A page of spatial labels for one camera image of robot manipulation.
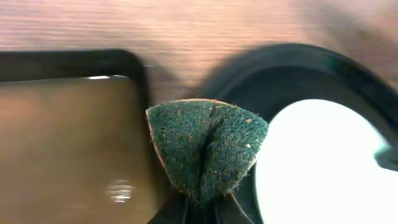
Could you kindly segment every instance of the blurred background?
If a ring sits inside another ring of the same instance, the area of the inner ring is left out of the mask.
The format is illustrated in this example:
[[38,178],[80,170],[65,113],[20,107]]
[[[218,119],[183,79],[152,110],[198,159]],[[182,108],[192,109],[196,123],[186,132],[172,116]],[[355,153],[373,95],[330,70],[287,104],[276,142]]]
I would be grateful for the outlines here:
[[149,70],[154,103],[199,94],[259,45],[318,45],[398,88],[397,0],[2,0],[1,50],[120,48]]

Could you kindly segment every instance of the tabletop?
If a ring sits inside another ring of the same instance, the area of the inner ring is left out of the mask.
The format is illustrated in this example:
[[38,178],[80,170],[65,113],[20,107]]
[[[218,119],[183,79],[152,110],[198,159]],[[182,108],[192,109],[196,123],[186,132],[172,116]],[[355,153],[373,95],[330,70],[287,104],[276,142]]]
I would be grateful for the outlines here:
[[120,48],[155,103],[199,93],[222,61],[298,42],[353,58],[398,88],[397,0],[3,0],[0,50]]

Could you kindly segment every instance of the round black plate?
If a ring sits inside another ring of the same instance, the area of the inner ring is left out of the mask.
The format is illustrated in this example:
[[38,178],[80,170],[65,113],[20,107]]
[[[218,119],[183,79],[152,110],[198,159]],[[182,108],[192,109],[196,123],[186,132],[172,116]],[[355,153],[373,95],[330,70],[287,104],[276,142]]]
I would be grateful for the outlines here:
[[[238,105],[266,121],[296,101],[333,101],[364,116],[390,144],[398,142],[397,93],[360,64],[311,45],[274,45],[233,58],[214,72],[204,97]],[[253,169],[234,195],[248,217],[262,223]]]

